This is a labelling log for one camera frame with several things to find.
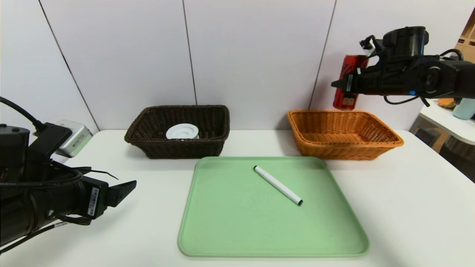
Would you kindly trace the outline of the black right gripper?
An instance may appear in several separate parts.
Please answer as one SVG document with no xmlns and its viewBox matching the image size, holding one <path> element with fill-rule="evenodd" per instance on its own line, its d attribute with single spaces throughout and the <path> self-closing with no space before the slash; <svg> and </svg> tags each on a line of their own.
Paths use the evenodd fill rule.
<svg viewBox="0 0 475 267">
<path fill-rule="evenodd" d="M 333 81 L 331 86 L 342 88 L 343 91 L 348 93 L 359 93 L 369 96 L 380 96 L 382 92 L 375 78 L 366 77 L 358 73 L 345 74 L 343 80 Z"/>
</svg>

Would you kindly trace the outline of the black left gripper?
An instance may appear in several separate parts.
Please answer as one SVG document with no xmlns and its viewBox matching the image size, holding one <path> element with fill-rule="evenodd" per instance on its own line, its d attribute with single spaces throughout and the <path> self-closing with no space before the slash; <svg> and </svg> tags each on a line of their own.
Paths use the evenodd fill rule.
<svg viewBox="0 0 475 267">
<path fill-rule="evenodd" d="M 107 209 L 117 207 L 137 186 L 129 181 L 109 187 L 105 181 L 82 177 L 80 181 L 50 189 L 50 218 L 77 215 L 96 219 Z"/>
</svg>

